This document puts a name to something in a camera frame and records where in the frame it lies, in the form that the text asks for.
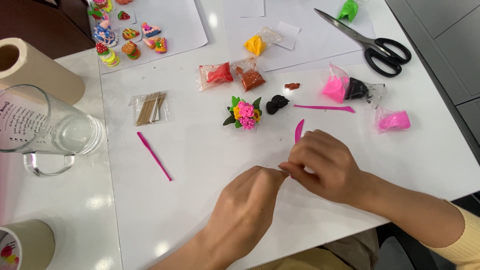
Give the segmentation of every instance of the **yellow clay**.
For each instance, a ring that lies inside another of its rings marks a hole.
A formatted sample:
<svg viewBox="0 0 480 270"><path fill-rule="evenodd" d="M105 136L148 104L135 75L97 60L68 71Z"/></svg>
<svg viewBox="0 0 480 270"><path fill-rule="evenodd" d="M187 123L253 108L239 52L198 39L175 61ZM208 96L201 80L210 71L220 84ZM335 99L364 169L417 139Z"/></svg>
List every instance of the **yellow clay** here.
<svg viewBox="0 0 480 270"><path fill-rule="evenodd" d="M267 47L267 44L262 40L262 37L259 35L254 35L252 38L247 40L245 44L243 44L247 50L254 53L256 56L262 54L262 52Z"/></svg>

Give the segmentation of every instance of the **yellow clay sunflower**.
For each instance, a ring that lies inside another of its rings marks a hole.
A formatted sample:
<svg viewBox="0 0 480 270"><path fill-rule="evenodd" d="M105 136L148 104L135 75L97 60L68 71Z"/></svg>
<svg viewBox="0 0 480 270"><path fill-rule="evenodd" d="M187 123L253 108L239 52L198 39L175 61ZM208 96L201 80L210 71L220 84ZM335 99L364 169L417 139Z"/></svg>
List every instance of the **yellow clay sunflower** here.
<svg viewBox="0 0 480 270"><path fill-rule="evenodd" d="M233 116L235 116L236 120L240 118L240 108L238 105L233 108Z"/></svg>
<svg viewBox="0 0 480 270"><path fill-rule="evenodd" d="M257 109L253 110L253 118L255 121L259 122L260 121L260 112Z"/></svg>

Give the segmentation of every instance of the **right hand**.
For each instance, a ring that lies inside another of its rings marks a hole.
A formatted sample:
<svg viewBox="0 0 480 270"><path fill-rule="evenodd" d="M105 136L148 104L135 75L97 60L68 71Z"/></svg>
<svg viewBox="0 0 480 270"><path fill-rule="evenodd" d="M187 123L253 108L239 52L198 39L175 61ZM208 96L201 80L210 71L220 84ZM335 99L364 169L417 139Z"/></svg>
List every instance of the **right hand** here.
<svg viewBox="0 0 480 270"><path fill-rule="evenodd" d="M314 173L305 171L305 167ZM375 178L358 168L346 145L320 130L308 131L292 148L288 162L282 162L279 168L310 192L354 207L371 195Z"/></svg>

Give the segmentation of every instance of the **pink sculpting tool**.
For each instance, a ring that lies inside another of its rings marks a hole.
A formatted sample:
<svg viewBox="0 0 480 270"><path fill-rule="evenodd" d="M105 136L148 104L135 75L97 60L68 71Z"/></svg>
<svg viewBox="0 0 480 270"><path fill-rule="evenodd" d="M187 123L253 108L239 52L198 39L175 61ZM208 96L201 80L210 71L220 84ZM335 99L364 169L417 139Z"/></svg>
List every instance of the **pink sculpting tool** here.
<svg viewBox="0 0 480 270"><path fill-rule="evenodd" d="M302 119L300 123L297 125L297 128L295 129L295 143L298 142L301 138L301 131L303 129L303 122L305 122L305 119Z"/></svg>
<svg viewBox="0 0 480 270"><path fill-rule="evenodd" d="M344 107L329 107L329 106L302 106L302 105L293 105L294 107L309 108L309 109L322 109L322 110L346 110L352 113L355 111L350 106Z"/></svg>
<svg viewBox="0 0 480 270"><path fill-rule="evenodd" d="M145 147L148 149L148 151L150 151L150 154L152 154L152 157L155 159L155 161L160 165L160 168L162 168L162 171L163 173L167 176L168 180L169 181L172 181L172 178L170 178L170 175L168 175L167 171L165 170L165 168L163 168L162 166L162 163L158 160L158 158L156 157L155 153L153 152L153 150L150 148L150 146L148 145L148 142L147 140L144 138L144 136L142 135L142 133L140 132L137 132L137 135L140 137L140 139L142 140L142 142L144 143Z"/></svg>

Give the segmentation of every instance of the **black scissor handle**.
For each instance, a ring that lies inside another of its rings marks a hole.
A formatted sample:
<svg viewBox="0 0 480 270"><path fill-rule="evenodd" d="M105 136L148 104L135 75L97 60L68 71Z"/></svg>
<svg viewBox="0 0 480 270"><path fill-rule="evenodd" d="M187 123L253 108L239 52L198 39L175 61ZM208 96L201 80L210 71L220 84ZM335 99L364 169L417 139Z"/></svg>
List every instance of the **black scissor handle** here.
<svg viewBox="0 0 480 270"><path fill-rule="evenodd" d="M398 54L396 54L394 51L389 49L389 47L385 46L384 45L385 43L397 47L400 51L402 51L402 53L405 54L406 58L404 59L401 56L399 56ZM383 48L384 50L388 51L388 53L390 53L390 57L392 57L394 59L394 61L396 61L397 63L399 63L401 65L404 65L404 64L410 62L410 60L412 59L412 54L407 49L407 47L403 46L403 44L401 44L401 43L399 43L395 40L380 37L380 38L377 38L375 40L375 44L377 44L379 47Z"/></svg>
<svg viewBox="0 0 480 270"><path fill-rule="evenodd" d="M364 55L365 55L365 60L367 60L367 63L371 66L371 68L373 68L373 70L375 70L378 74L380 74L382 76L385 76L387 78L393 78L393 77L399 75L400 72L402 72L402 67L399 64L392 61L391 58L384 56L383 54L377 52L376 50L374 50L372 48L366 49ZM373 62L372 57L380 60L385 65L391 67L395 71L395 73L393 73L393 74L388 73L388 72L385 72L383 69L379 68L375 64L375 62Z"/></svg>

